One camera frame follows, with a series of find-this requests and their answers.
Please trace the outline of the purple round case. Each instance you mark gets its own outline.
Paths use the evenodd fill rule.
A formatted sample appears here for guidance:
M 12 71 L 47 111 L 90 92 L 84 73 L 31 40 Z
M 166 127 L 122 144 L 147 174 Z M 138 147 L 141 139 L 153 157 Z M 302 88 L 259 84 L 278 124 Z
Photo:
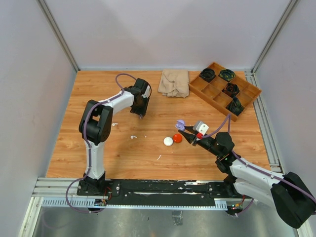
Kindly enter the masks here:
M 182 119 L 177 120 L 175 127 L 179 131 L 185 131 L 185 122 Z

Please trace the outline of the orange round case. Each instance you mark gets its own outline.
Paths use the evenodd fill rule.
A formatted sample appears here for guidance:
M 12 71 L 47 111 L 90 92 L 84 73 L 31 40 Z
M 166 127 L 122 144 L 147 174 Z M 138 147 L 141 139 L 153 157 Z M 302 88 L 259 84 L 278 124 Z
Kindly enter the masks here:
M 181 134 L 174 134 L 172 140 L 174 143 L 181 143 L 183 139 Z

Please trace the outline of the white earbud charging case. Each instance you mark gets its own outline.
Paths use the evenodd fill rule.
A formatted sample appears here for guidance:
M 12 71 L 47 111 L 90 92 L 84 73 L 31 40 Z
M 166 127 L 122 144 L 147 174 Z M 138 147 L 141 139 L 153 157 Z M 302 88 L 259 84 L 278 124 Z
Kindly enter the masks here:
M 165 146 L 172 146 L 173 145 L 173 139 L 171 137 L 165 137 L 163 140 L 163 144 Z

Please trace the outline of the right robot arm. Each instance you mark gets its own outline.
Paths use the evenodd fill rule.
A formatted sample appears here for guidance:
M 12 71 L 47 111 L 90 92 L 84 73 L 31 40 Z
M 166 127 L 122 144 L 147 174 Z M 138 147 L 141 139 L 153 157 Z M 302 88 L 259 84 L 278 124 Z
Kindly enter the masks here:
M 206 134 L 208 126 L 204 123 L 176 128 L 191 145 L 216 156 L 218 169 L 228 175 L 223 186 L 228 197 L 240 194 L 256 199 L 274 208 L 295 229 L 315 215 L 316 199 L 296 173 L 277 173 L 247 161 L 233 151 L 235 145 L 228 132 Z

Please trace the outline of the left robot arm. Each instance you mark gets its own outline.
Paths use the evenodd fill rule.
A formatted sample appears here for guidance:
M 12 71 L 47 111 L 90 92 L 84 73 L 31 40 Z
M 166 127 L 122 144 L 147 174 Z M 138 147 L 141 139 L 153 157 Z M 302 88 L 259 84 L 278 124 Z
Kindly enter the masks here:
M 79 132 L 86 146 L 87 160 L 83 178 L 79 181 L 77 189 L 79 196 L 103 195 L 109 186 L 103 162 L 104 146 L 111 133 L 113 116 L 130 108 L 132 114 L 143 118 L 146 115 L 151 93 L 150 84 L 138 78 L 134 85 L 121 87 L 121 91 L 110 98 L 87 102 L 79 123 Z

